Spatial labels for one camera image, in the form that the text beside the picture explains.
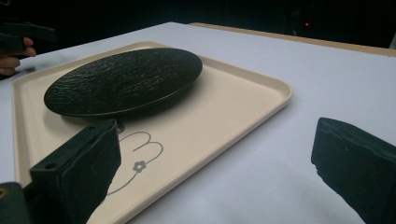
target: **human hand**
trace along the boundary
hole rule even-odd
[[[32,47],[34,42],[31,38],[24,37],[23,44],[26,49],[23,52],[18,52],[14,50],[4,50],[0,49],[0,74],[6,76],[12,76],[15,74],[15,68],[18,67],[21,62],[15,55],[25,55],[29,57],[35,57],[36,52]]]

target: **white table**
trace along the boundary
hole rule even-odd
[[[316,125],[339,119],[396,145],[396,57],[173,22],[22,60],[0,81],[0,183],[14,180],[13,81],[141,41],[280,78],[294,95],[132,223],[363,223],[310,161]]]

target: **black round plate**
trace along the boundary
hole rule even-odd
[[[186,90],[202,61],[183,49],[140,49],[82,65],[56,80],[46,107],[72,117],[109,117],[157,104]]]

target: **printed design on tray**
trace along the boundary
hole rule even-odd
[[[152,142],[146,132],[131,133],[120,140],[121,166],[113,178],[108,194],[114,194],[130,185],[138,174],[143,174],[149,163],[163,153],[163,145]]]

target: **plastic tray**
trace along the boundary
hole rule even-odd
[[[15,81],[17,181],[27,185],[30,167],[97,121],[60,116],[46,108],[44,93],[57,78],[109,55],[158,47],[166,46],[136,43]],[[89,223],[127,222],[290,101],[292,88],[282,80],[200,58],[203,72],[182,97],[145,114],[117,118],[124,127],[119,135],[122,165]]]

